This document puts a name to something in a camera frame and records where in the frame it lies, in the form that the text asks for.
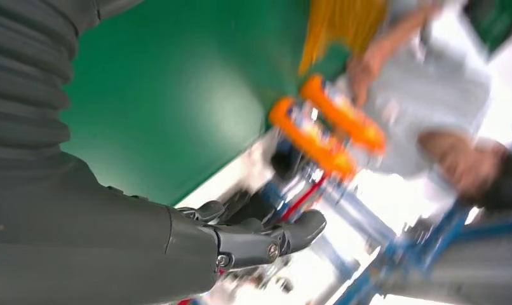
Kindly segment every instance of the screw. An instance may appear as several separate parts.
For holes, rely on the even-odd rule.
[[[219,255],[219,257],[217,258],[217,266],[226,267],[229,262],[230,260],[226,255]]]
[[[273,262],[278,258],[278,246],[275,243],[270,244],[269,248],[267,248],[267,256]]]

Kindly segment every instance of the robotic hand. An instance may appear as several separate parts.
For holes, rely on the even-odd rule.
[[[199,209],[180,208],[186,217],[211,222],[224,208],[218,201],[209,201]],[[256,219],[240,225],[203,225],[217,241],[217,268],[223,270],[254,267],[273,263],[278,257],[308,247],[323,231],[324,216],[316,210],[303,213],[293,224],[280,224],[264,229]]]

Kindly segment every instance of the green wall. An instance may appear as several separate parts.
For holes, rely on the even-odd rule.
[[[65,150],[105,185],[176,204],[295,94],[308,14],[308,0],[147,0],[105,21],[81,38]],[[330,57],[337,70],[344,52]]]

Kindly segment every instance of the human hand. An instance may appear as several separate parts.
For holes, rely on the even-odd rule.
[[[383,56],[377,46],[370,47],[362,57],[350,62],[347,71],[355,106],[362,107],[367,101],[368,88],[378,78],[382,65]]]

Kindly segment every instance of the metal frame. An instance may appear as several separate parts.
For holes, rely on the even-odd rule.
[[[512,253],[504,257],[489,251],[489,239],[512,235],[512,220],[464,226],[468,213],[469,209],[456,203],[422,241],[389,244],[357,279],[347,283],[335,304],[368,304],[375,294],[388,293],[459,300],[454,288],[463,289],[463,283],[471,284],[476,294],[486,285],[512,285]],[[488,253],[466,256],[475,247],[484,247]],[[404,251],[402,255],[397,255],[397,249]]]

